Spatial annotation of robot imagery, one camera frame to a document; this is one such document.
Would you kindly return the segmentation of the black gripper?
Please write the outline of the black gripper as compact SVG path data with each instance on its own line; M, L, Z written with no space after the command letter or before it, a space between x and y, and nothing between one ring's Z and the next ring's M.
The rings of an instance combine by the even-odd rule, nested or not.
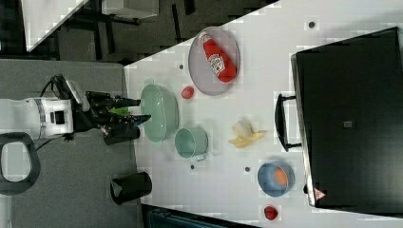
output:
M111 121L116 125L126 127L138 126L147 122L150 115L116 115L110 112L117 108L139 106L140 100L127 98L116 99L108 92L83 91L74 81L65 82L66 100L70 101L72 131L66 137L73 137L76 133L87 132L93 128L102 128Z

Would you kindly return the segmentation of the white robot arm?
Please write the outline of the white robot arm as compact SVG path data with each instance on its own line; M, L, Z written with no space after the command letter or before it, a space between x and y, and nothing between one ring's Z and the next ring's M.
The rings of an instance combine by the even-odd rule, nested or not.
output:
M138 106L139 100L128 99L107 92L83 91L75 82L63 75L55 75L45 85L53 92L51 97L1 101L1 151L12 145L22 145L29 156L29 172L21 180L1 177L1 193L15 196L29 190L39 178L41 163L37 155L39 147L57 139L66 141L74 135L99 129L107 145L136 140L140 137L139 126L147 122L149 114L122 113L122 108Z

